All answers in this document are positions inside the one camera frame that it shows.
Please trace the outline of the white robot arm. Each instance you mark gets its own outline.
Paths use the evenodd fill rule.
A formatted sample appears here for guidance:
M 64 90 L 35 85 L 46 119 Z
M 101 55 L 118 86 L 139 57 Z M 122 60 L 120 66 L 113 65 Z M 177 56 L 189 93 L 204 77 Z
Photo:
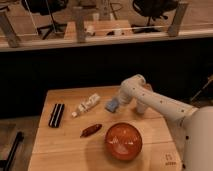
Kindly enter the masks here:
M 213 171 L 213 106 L 196 108 L 148 90 L 145 84 L 140 74 L 122 81 L 119 103 L 135 98 L 186 130 L 182 171 Z

